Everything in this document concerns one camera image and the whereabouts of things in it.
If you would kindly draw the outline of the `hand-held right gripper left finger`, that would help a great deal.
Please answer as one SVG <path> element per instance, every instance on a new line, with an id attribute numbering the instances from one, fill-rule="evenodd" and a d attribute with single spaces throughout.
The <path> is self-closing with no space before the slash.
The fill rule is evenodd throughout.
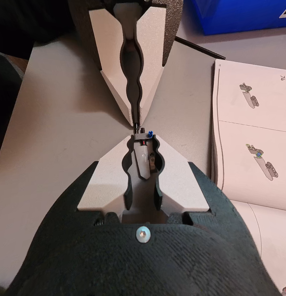
<path id="1" fill-rule="evenodd" d="M 133 135 L 100 158 L 77 206 L 79 211 L 123 212 L 133 201 L 131 176 Z"/>

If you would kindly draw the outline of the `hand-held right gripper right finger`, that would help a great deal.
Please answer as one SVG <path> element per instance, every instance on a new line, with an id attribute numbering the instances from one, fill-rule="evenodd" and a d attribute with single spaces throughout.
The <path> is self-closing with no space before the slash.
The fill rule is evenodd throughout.
<path id="1" fill-rule="evenodd" d="M 208 202 L 188 160 L 158 135 L 153 136 L 154 203 L 164 213 L 207 212 Z"/>

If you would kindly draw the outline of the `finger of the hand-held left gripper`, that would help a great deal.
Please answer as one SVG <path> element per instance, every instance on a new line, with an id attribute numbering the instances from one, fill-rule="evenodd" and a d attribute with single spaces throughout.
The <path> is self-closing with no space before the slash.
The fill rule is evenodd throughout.
<path id="1" fill-rule="evenodd" d="M 100 71 L 126 120 L 134 125 L 126 94 L 127 78 L 121 66 L 124 37 L 121 23 L 107 10 L 90 10 L 89 17 L 97 45 Z"/>
<path id="2" fill-rule="evenodd" d="M 143 125 L 151 107 L 164 67 L 163 45 L 166 8 L 151 6 L 136 24 L 137 42 L 142 54 L 140 85 L 142 97 L 139 104 L 139 122 Z"/>

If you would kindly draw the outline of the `grey toy brick assembly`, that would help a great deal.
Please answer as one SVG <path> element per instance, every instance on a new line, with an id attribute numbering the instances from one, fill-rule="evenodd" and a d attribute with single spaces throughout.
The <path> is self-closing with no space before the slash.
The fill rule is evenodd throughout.
<path id="1" fill-rule="evenodd" d="M 156 172 L 152 131 L 145 132 L 145 128 L 141 127 L 134 134 L 134 153 L 140 177 L 148 180 Z"/>

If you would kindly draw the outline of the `white desk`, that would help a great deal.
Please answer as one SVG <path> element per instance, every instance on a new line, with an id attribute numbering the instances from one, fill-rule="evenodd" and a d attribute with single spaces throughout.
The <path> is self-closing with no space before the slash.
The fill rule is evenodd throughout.
<path id="1" fill-rule="evenodd" d="M 90 63 L 94 103 L 77 118 L 69 75 L 56 91 L 27 72 L 0 152 L 0 255 L 20 254 L 4 295 L 281 295 L 230 200 L 192 162 L 207 212 L 170 213 L 163 224 L 122 223 L 120 212 L 77 206 L 99 156 L 125 136 L 118 107 Z"/>

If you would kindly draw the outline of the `thin black rod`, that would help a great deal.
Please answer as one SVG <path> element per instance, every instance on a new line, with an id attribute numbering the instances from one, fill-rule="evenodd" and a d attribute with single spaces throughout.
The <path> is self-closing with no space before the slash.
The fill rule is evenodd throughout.
<path id="1" fill-rule="evenodd" d="M 199 51 L 199 52 L 201 52 L 203 54 L 206 54 L 206 55 L 208 55 L 210 57 L 213 57 L 215 59 L 220 59 L 220 60 L 225 60 L 226 59 L 226 57 L 224 57 L 224 56 L 222 56 L 220 54 L 217 54 L 217 53 L 215 53 L 215 52 L 213 52 L 211 50 L 208 50 L 208 49 L 206 49 L 204 47 L 201 47 L 201 46 L 199 46 L 197 44 L 189 42 L 189 41 L 187 41 L 185 39 L 182 39 L 182 38 L 180 38 L 178 36 L 176 36 L 174 40 L 176 42 L 182 44 L 182 45 L 185 45 L 185 46 L 187 46 L 187 47 L 189 47 L 191 49 L 197 50 L 197 51 Z"/>

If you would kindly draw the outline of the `blue plastic bin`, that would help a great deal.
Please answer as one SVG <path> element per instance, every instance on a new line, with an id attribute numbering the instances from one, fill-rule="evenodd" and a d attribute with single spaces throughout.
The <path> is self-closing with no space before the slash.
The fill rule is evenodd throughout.
<path id="1" fill-rule="evenodd" d="M 187 1 L 204 35 L 286 27 L 286 0 Z"/>

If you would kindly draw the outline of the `dark cloth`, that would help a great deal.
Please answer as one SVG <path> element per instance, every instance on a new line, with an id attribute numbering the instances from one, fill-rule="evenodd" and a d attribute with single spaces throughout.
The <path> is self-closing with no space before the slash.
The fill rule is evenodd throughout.
<path id="1" fill-rule="evenodd" d="M 66 0 L 0 0 L 0 53 L 28 60 L 35 42 L 74 28 Z"/>

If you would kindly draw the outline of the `open instruction booklet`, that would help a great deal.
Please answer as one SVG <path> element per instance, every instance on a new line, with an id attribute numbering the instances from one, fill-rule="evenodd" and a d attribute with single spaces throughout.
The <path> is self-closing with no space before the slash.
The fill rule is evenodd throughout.
<path id="1" fill-rule="evenodd" d="M 286 69 L 215 61 L 212 179 L 286 295 Z"/>

